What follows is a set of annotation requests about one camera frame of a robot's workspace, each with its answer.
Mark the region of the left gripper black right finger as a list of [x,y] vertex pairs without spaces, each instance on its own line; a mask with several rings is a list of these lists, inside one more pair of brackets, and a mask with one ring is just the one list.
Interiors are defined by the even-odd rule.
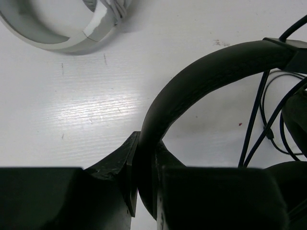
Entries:
[[286,204],[266,170],[188,167],[163,142],[153,162],[159,230],[289,228]]

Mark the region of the black headphones with cable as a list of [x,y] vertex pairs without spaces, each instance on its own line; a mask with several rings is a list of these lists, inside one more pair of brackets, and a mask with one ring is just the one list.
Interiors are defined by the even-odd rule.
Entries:
[[157,191],[153,186],[155,176],[152,165],[156,146],[170,126],[207,94],[245,77],[262,73],[238,163],[239,167],[247,167],[282,108],[278,105],[253,148],[249,149],[251,131],[269,71],[274,68],[297,73],[307,71],[307,50],[299,41],[288,39],[306,22],[306,17],[301,18],[277,39],[264,38],[208,54],[184,68],[157,95],[145,116],[138,142],[141,171],[138,190],[144,206],[154,218],[157,216]]

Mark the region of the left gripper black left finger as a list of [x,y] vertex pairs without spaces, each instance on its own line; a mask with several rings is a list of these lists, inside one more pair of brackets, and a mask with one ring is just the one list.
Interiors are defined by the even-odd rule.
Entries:
[[137,200],[132,162],[139,136],[133,132],[87,169],[2,167],[1,229],[130,229]]

